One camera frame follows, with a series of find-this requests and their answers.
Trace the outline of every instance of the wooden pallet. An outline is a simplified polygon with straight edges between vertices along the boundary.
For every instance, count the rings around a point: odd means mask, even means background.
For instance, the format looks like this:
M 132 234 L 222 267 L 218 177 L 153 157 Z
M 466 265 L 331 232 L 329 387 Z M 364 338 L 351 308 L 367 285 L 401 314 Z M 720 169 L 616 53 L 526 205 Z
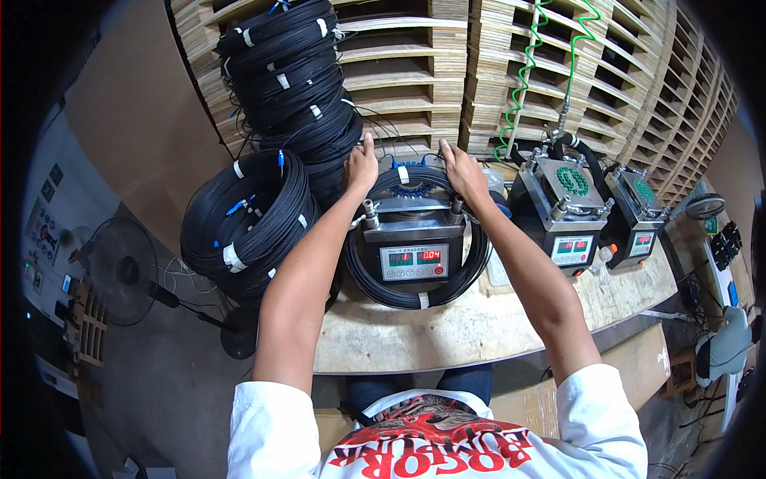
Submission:
M 376 138 L 403 136 L 387 153 L 437 149 L 438 137 L 456 142 L 466 69 L 468 0 L 331 0 L 339 28 L 355 32 L 339 46 L 344 86 L 360 107 L 385 115 L 365 122 Z M 270 8 L 271 0 L 178 0 L 171 4 L 191 70 L 218 131 L 232 154 L 244 141 L 231 91 L 212 50 L 221 31 Z
M 510 92 L 521 83 L 534 2 L 477 0 L 471 11 L 469 66 L 460 145 L 476 156 L 492 155 Z M 665 0 L 600 0 L 600 21 L 588 21 L 597 41 L 575 44 L 575 75 L 565 129 L 613 158 L 639 120 L 663 53 Z M 548 25 L 532 55 L 537 68 L 520 113 L 516 138 L 540 139 L 544 124 L 555 128 L 571 64 L 569 41 L 584 34 L 577 20 L 590 11 L 583 2 L 556 0 L 543 8 Z
M 738 97 L 712 42 L 680 7 L 668 45 L 658 92 L 644 109 L 647 125 L 629 137 L 622 158 L 629 166 L 648 169 L 648 183 L 660 198 L 677 205 L 721 146 Z
M 79 328 L 79 340 L 74 342 L 77 358 L 103 367 L 108 315 L 104 302 L 93 292 L 93 287 L 84 282 L 77 284 L 74 299 L 74 319 Z

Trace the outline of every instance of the plastic bottle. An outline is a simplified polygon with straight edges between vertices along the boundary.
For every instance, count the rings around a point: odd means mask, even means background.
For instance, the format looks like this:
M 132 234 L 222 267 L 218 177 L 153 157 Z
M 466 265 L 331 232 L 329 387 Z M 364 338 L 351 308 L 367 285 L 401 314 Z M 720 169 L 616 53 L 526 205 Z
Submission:
M 599 248 L 593 258 L 593 264 L 588 270 L 594 275 L 600 274 L 601 270 L 603 270 L 607 262 L 614 257 L 615 253 L 617 253 L 617 245 L 614 243 Z

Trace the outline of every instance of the blue gear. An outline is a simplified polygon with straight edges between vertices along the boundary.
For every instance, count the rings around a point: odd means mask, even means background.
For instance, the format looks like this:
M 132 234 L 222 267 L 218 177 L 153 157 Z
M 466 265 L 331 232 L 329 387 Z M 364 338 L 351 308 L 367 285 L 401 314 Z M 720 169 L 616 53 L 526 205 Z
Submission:
M 408 161 L 408 162 L 397 162 L 395 156 L 391 156 L 391 168 L 390 169 L 396 169 L 399 166 L 426 166 L 426 157 L 423 156 L 423 159 L 419 162 L 417 161 Z M 428 196 L 431 193 L 434 192 L 436 189 L 433 185 L 426 185 L 424 183 L 419 183 L 417 186 L 407 187 L 404 185 L 396 185 L 395 187 L 389 189 L 389 191 L 396 196 L 404 196 L 412 197 L 412 198 L 423 198 L 424 196 Z

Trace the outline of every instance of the green gear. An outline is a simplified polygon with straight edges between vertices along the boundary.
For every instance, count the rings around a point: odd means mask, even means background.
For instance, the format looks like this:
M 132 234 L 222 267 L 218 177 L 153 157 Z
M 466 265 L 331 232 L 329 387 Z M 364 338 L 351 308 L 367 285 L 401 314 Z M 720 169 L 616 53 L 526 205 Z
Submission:
M 633 180 L 633 186 L 636 188 L 636 191 L 638 191 L 638 194 L 641 195 L 641 198 L 646 200 L 647 203 L 654 202 L 654 192 L 649 185 L 647 185 L 647 182 L 636 178 Z
M 585 196 L 591 190 L 587 179 L 580 172 L 568 166 L 562 166 L 556 170 L 556 179 L 564 188 L 577 196 Z

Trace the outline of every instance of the wall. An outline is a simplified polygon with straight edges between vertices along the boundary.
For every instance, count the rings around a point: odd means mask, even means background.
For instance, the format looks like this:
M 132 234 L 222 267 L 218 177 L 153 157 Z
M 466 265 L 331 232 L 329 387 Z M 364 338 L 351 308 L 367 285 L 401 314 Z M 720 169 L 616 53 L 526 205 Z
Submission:
M 721 148 L 715 154 L 705 172 L 716 193 L 726 200 L 726 212 L 737 223 L 742 236 L 742 255 L 747 261 L 748 273 L 752 278 L 750 265 L 750 237 L 753 225 L 753 202 L 764 188 L 761 157 L 758 144 L 743 122 L 742 112 L 729 126 Z
M 64 114 L 106 183 L 179 254 L 189 199 L 232 158 L 218 144 L 162 2 L 125 5 L 72 87 Z
M 24 259 L 28 259 L 28 252 L 32 246 L 23 231 L 38 198 L 55 218 L 58 231 L 61 228 L 74 229 L 83 225 L 95 231 L 102 222 L 114 215 L 119 205 L 119 198 L 104 182 L 83 149 L 80 148 L 67 118 L 60 114 L 58 105 L 53 108 L 49 117 L 52 121 L 41 133 L 37 149 L 32 156 L 27 190 L 22 203 L 20 233 L 22 234 L 21 257 Z M 53 185 L 48 175 L 54 164 L 58 164 L 64 176 L 59 185 L 54 186 L 55 193 L 51 202 L 47 203 L 42 198 L 40 190 L 45 180 Z M 52 232 L 52 236 L 56 239 L 58 231 Z M 77 265 L 70 265 L 67 260 L 67 252 L 59 250 L 53 267 L 45 266 L 43 261 L 38 262 L 40 271 L 44 275 L 40 294 L 29 283 L 22 282 L 22 290 L 29 302 L 61 325 L 63 322 L 55 317 L 54 308 L 57 300 L 62 303 L 69 300 L 61 290 L 64 274 L 79 276 L 81 272 Z

